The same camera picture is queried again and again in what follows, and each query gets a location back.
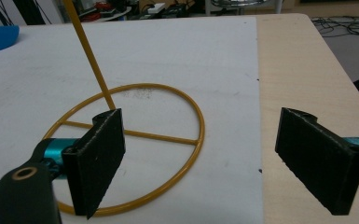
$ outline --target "cable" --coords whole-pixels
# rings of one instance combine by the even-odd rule
[[[4,25],[14,25],[13,21],[7,15],[7,11],[5,9],[5,5],[2,3],[2,0],[0,0],[0,20]]]
[[[49,22],[50,24],[52,24],[51,21],[48,19],[48,16],[46,15],[46,13],[45,13],[45,11],[43,10],[43,8],[39,5],[39,3],[38,3],[36,0],[34,0],[34,2],[35,2],[36,7],[39,9],[39,11],[42,11],[43,15],[45,15],[45,17],[46,17],[46,19],[48,20],[48,22]]]
[[[359,18],[357,17],[329,17],[312,18],[313,25],[318,29],[322,37],[338,37],[344,35],[359,35]],[[344,29],[340,35],[326,35],[336,29]]]

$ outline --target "black cable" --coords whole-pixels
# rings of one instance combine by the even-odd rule
[[[34,0],[12,0],[27,25],[46,24]]]
[[[2,0],[0,1],[0,20],[4,25],[14,25],[13,21],[10,19],[10,17],[7,15],[7,11],[5,9],[5,5],[2,3]]]
[[[312,18],[311,21],[318,29],[322,37],[359,35],[359,18],[357,17]],[[343,28],[346,32],[340,35],[326,35],[335,31],[337,28]]]
[[[48,19],[48,16],[46,15],[46,13],[45,13],[45,11],[43,10],[43,8],[39,5],[39,3],[38,3],[36,0],[34,0],[34,2],[35,2],[35,5],[37,6],[37,8],[38,8],[40,11],[42,11],[43,15],[45,15],[45,17],[46,17],[46,19],[48,20],[48,22],[49,22],[50,24],[52,24],[51,21]]]

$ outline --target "yellow ring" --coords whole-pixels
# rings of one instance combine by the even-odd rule
[[[115,206],[99,208],[97,210],[97,212],[95,213],[95,216],[110,216],[110,215],[115,215],[115,214],[119,214],[119,213],[124,213],[124,212],[130,211],[132,209],[135,209],[139,206],[142,206],[146,203],[149,203],[149,202],[155,200],[156,198],[158,198],[158,196],[160,196],[161,194],[166,192],[168,189],[172,188],[187,173],[187,171],[191,168],[191,166],[196,161],[197,157],[200,154],[200,150],[202,148],[204,135],[205,135],[205,122],[204,122],[203,115],[200,111],[199,106],[196,104],[196,102],[193,99],[191,99],[187,94],[185,94],[182,91],[179,91],[178,89],[175,89],[170,86],[154,84],[154,83],[140,83],[140,84],[131,84],[131,85],[127,85],[127,86],[121,86],[121,87],[117,87],[117,88],[109,90],[109,93],[114,94],[114,93],[118,93],[118,92],[122,92],[122,91],[132,90],[132,89],[160,89],[160,90],[173,92],[174,94],[179,95],[182,98],[184,98],[193,107],[193,109],[195,110],[195,112],[197,114],[197,117],[199,120],[199,125],[200,125],[199,138],[197,140],[195,140],[194,143],[192,144],[195,146],[195,148],[193,150],[193,153],[190,155],[190,157],[186,161],[186,163],[167,182],[162,184],[157,189],[154,189],[153,191],[147,193],[145,196],[142,196],[133,201],[115,205]],[[43,139],[50,138],[60,128],[60,126],[63,125],[77,111],[79,111],[84,106],[89,105],[90,103],[92,103],[98,99],[101,99],[102,97],[104,97],[104,95],[101,92],[101,93],[98,93],[98,94],[90,97],[89,99],[83,101],[79,105],[76,105],[75,107],[73,107],[71,110],[69,110],[66,114],[64,114],[59,120],[57,120],[54,123],[54,125],[45,134]],[[68,204],[58,202],[58,205],[59,205],[60,210],[63,211],[64,213],[69,213],[69,214],[75,213],[74,207],[72,207]]]
[[[26,175],[22,175],[21,172],[24,171],[29,171],[29,173],[27,173]],[[23,180],[23,179],[27,179],[28,177],[33,176],[34,174],[36,174],[37,169],[33,166],[28,166],[28,167],[24,167],[18,171],[16,171],[11,178],[13,178],[14,180]]]

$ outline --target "yellow wire frame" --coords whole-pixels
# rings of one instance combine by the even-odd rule
[[[186,161],[186,163],[182,166],[182,168],[175,175],[173,175],[167,182],[162,184],[160,187],[147,193],[145,196],[142,196],[133,201],[115,205],[115,206],[99,208],[97,210],[97,212],[95,213],[95,216],[99,216],[99,217],[111,216],[111,215],[115,215],[115,214],[124,213],[124,212],[130,211],[132,209],[135,209],[139,206],[142,206],[146,203],[149,203],[149,202],[155,200],[156,198],[158,198],[158,196],[165,193],[168,189],[172,188],[179,180],[182,179],[182,177],[187,173],[187,171],[191,168],[191,166],[194,164],[194,162],[198,158],[201,148],[202,148],[202,144],[204,141],[204,135],[205,135],[205,122],[204,122],[203,115],[200,111],[199,106],[196,104],[196,102],[193,99],[191,99],[187,94],[185,94],[182,91],[179,91],[178,89],[175,89],[170,86],[154,84],[154,83],[139,83],[139,84],[131,84],[131,85],[127,85],[127,86],[121,86],[121,87],[117,87],[117,88],[109,90],[109,93],[114,94],[114,93],[118,93],[118,92],[122,92],[122,91],[129,91],[129,90],[133,90],[133,89],[159,89],[159,90],[164,90],[164,91],[170,91],[170,92],[182,97],[183,99],[185,99],[191,105],[191,107],[194,109],[194,111],[197,114],[197,117],[199,120],[199,125],[200,125],[199,138],[196,140],[192,140],[192,139],[177,138],[177,137],[165,136],[165,135],[159,135],[159,134],[153,134],[153,133],[140,133],[140,132],[136,132],[136,131],[125,130],[124,133],[127,135],[143,137],[143,138],[150,138],[150,139],[155,139],[155,140],[160,140],[160,141],[168,141],[168,142],[192,145],[192,146],[194,146],[194,150],[193,150],[192,154],[190,155],[190,157],[188,158],[188,160]],[[73,116],[81,108],[83,108],[86,105],[89,105],[92,102],[99,100],[103,97],[104,97],[104,93],[101,92],[101,93],[96,94],[96,95],[90,97],[89,99],[83,101],[79,105],[76,105],[75,107],[73,107],[71,110],[69,110],[66,114],[64,114],[59,120],[57,120],[53,124],[53,126],[48,130],[48,132],[45,134],[43,139],[50,138],[62,125],[69,125],[69,126],[75,126],[75,127],[89,129],[91,127],[91,124],[70,121],[68,119],[71,118],[71,116]],[[59,205],[60,210],[63,211],[64,213],[69,213],[69,214],[75,213],[74,207],[72,207],[68,204],[58,202],[58,205]]]

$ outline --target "light wood surface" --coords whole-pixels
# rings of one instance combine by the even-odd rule
[[[359,136],[359,92],[307,16],[257,16],[257,34],[265,223],[359,223],[359,189],[350,215],[334,217],[274,151],[283,106]]]

